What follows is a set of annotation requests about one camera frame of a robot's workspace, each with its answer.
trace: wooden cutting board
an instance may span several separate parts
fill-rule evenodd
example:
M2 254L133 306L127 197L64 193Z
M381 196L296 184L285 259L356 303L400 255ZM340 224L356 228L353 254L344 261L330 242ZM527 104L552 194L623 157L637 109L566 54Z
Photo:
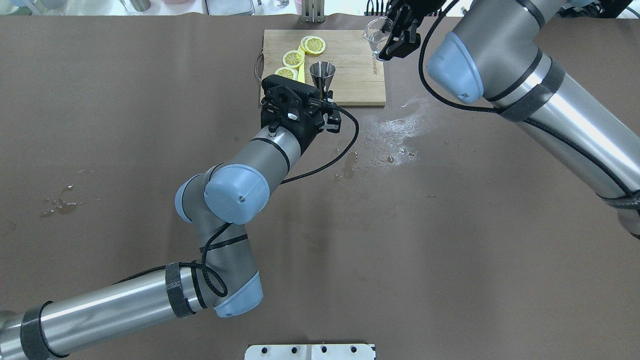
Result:
M330 90L333 100L341 106L384 106L387 103L385 71L382 62L375 59L361 30L265 30L264 70L262 77L283 67L282 56L297 50L300 40L307 35L321 37L326 49L320 55L305 57L305 80L313 85L309 67L316 61L330 61L335 75ZM260 89L260 98L264 94Z

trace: robotic arm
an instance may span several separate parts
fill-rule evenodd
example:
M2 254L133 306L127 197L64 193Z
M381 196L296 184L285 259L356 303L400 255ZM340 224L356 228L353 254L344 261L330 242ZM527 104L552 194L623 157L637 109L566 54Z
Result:
M395 0L380 29L390 34L379 59L416 50L417 26L443 3ZM640 138L533 43L565 3L475 1L429 60L428 74L465 104L491 102L494 109L456 107L514 122L616 208L622 226L640 239Z
M332 102L326 87L319 90L277 75L265 78L262 129L255 138L229 162L192 177L179 188L175 207L183 220L196 227L203 254L200 264L159 266L21 314L0 311L0 359L65 357L207 307L227 318L257 306L262 286L244 224L263 209L317 134L324 129L340 131L338 111L344 110ZM222 291L208 273L220 282Z

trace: metal jigger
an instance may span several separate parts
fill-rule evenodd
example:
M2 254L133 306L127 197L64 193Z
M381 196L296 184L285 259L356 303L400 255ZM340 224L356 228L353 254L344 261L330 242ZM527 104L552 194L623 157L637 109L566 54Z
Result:
M314 80L314 85L322 93L322 98L325 99L335 74L335 66L328 61L319 61L311 64L309 72Z

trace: brown table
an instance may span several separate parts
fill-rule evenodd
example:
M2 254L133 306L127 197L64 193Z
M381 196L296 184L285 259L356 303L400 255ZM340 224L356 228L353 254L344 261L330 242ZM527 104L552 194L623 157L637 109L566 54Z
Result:
M367 20L0 17L0 309L196 258L173 195L258 131L263 30ZM640 133L639 39L638 20L555 19L536 41ZM242 359L250 344L322 341L375 343L379 359L640 358L638 240L515 126L430 97L416 64L385 64L385 108L352 109L357 156L282 186L248 224L259 307L70 358ZM293 173L352 130L318 136ZM41 218L71 184L61 198L83 204Z

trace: white metal plate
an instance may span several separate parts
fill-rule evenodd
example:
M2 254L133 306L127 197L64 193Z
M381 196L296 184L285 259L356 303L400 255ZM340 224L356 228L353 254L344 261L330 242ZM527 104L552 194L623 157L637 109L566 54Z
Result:
M370 344L252 345L244 360L375 360Z

